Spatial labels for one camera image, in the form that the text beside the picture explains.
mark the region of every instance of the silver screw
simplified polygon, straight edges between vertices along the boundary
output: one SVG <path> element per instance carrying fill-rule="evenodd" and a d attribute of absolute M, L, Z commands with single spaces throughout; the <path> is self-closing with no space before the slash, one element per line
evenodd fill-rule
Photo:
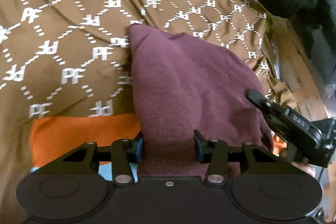
<path fill-rule="evenodd" d="M 172 182 L 172 181 L 167 181 L 167 182 L 166 182 L 166 186 L 174 186 L 174 182 Z"/>
<path fill-rule="evenodd" d="M 221 175 L 210 175 L 208 176 L 208 181 L 212 183 L 221 183 L 224 180 L 223 176 Z"/>
<path fill-rule="evenodd" d="M 118 183 L 129 183 L 131 182 L 132 178 L 129 175 L 118 175 L 115 178 L 115 181 Z"/>

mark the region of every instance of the brown bedsheet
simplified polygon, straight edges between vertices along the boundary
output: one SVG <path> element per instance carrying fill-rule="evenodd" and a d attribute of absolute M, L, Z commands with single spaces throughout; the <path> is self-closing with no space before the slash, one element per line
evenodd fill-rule
<path fill-rule="evenodd" d="M 264 52 L 257 0 L 0 0 L 0 193 L 29 171 L 32 120 L 134 112 L 126 36 L 134 22 L 227 47 L 269 99 L 290 99 Z"/>

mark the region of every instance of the maroon fabric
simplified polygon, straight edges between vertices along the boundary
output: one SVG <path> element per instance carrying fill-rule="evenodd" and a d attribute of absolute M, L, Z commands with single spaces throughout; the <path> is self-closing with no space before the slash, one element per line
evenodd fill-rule
<path fill-rule="evenodd" d="M 273 149 L 261 112 L 245 98 L 258 78 L 230 50 L 185 33 L 129 28 L 134 107 L 145 141 L 141 175 L 204 175 L 193 130 L 231 146 Z M 234 175 L 237 165 L 230 170 Z"/>

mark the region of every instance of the purple cloth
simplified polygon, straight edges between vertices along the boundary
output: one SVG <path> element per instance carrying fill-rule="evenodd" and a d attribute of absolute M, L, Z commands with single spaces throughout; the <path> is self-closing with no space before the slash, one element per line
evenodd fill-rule
<path fill-rule="evenodd" d="M 205 175 L 194 129 L 231 146 L 253 142 L 273 150 L 270 130 L 245 98 L 262 92 L 254 72 L 230 50 L 185 33 L 129 27 L 134 107 L 144 135 L 140 175 Z M 233 175 L 238 165 L 231 165 Z"/>

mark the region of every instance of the light blue cloth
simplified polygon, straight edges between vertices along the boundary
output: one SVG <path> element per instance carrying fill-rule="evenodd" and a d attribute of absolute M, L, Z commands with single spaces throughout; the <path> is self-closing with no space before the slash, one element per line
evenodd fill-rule
<path fill-rule="evenodd" d="M 135 179 L 135 182 L 138 181 L 137 177 L 137 165 L 136 164 L 130 164 L 132 173 Z M 38 169 L 39 167 L 34 167 L 31 169 L 31 172 L 34 172 Z M 105 180 L 112 180 L 112 172 L 111 172 L 111 163 L 109 164 L 104 164 L 99 166 L 99 172 L 98 172 Z"/>

